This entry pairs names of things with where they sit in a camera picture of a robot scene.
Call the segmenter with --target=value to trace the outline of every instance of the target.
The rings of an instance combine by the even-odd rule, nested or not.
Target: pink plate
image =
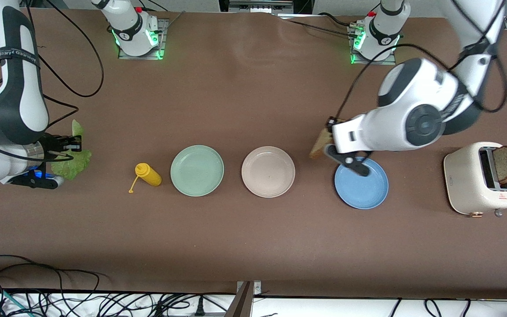
[[[259,197],[277,197],[292,186],[294,163],[280,148],[256,148],[246,156],[242,164],[242,180]]]

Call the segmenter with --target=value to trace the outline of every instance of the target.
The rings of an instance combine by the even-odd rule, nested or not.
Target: blue plate
[[[364,165],[369,168],[369,175],[360,176],[343,165],[336,170],[334,184],[340,198],[351,207],[371,209],[379,206],[389,192],[389,180],[377,162],[366,159]]]

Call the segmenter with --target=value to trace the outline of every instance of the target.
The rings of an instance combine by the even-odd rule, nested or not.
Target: teal cable
[[[11,295],[9,295],[9,293],[7,293],[5,290],[4,290],[4,296],[7,297],[10,301],[12,301],[15,305],[17,305],[18,308],[20,308],[22,310],[28,310],[21,303],[19,303],[16,299],[14,299]],[[27,315],[29,315],[30,317],[34,317],[33,313],[27,313]]]

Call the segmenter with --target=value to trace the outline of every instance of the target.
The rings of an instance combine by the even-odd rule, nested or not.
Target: black strap
[[[490,44],[486,38],[483,38],[477,43],[465,46],[463,51],[459,53],[459,60],[477,54],[490,54],[492,57],[495,57],[498,55],[497,46],[496,44]]]
[[[135,36],[135,34],[140,32],[143,26],[143,19],[140,14],[137,14],[137,16],[138,18],[136,20],[136,23],[131,28],[128,28],[126,30],[118,30],[116,28],[113,28],[113,31],[119,38],[121,38],[121,40],[127,42],[132,41],[133,36]]]
[[[461,104],[461,102],[463,102],[463,99],[465,99],[466,96],[467,96],[467,87],[464,84],[459,83],[459,85],[457,86],[457,90],[453,95],[453,99],[451,99],[449,104],[447,104],[447,106],[443,108],[443,110],[441,110],[442,120],[445,120],[450,116],[452,116],[455,113],[455,111],[457,111],[457,108],[459,108],[459,105]]]
[[[27,62],[30,62],[40,68],[38,56],[32,54],[31,52],[27,52],[22,48],[9,48],[8,46],[3,46],[0,48],[0,61],[3,59],[11,58],[20,58],[22,60],[26,60]]]
[[[404,8],[404,1],[402,1],[402,4],[400,5],[400,8],[398,8],[398,10],[396,11],[389,11],[387,9],[385,9],[383,6],[382,6],[382,1],[381,1],[381,11],[386,14],[386,15],[390,15],[390,16],[395,16],[395,15],[399,15],[400,12],[402,12],[402,8]]]
[[[369,30],[371,31],[372,36],[377,39],[378,44],[382,45],[382,46],[387,46],[387,45],[391,44],[394,40],[396,40],[396,37],[398,36],[398,34],[400,34],[400,31],[398,31],[392,35],[386,35],[386,34],[380,32],[375,27],[375,20],[374,19],[371,20],[371,23],[369,24]]]
[[[99,10],[104,9],[110,0],[101,0],[98,4],[93,4],[93,6],[96,6]]]

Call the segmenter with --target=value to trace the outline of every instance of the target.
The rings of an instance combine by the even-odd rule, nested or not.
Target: green led light
[[[394,44],[393,45],[396,45],[398,43],[398,40],[400,40],[400,36],[396,37],[396,40],[394,40]]]
[[[119,47],[120,47],[120,46],[121,46],[121,44],[119,44],[119,42],[118,42],[117,35],[116,35],[116,34],[114,34],[114,32],[113,32],[113,31],[111,31],[111,33],[112,33],[112,34],[113,34],[113,36],[114,36],[114,41],[115,41],[115,43],[117,44],[117,46],[119,46]]]
[[[356,50],[360,50],[361,49],[361,46],[363,45],[363,41],[365,40],[365,38],[367,37],[367,35],[365,34],[365,31],[361,31],[361,35],[357,37],[357,40],[355,40],[353,46],[354,48],[356,48]]]
[[[155,56],[159,59],[159,60],[162,60],[163,59],[163,53],[164,53],[164,50],[159,50],[155,53]]]
[[[148,37],[148,40],[152,46],[156,46],[158,44],[158,38],[156,36],[152,38],[149,30],[146,30],[146,36]]]

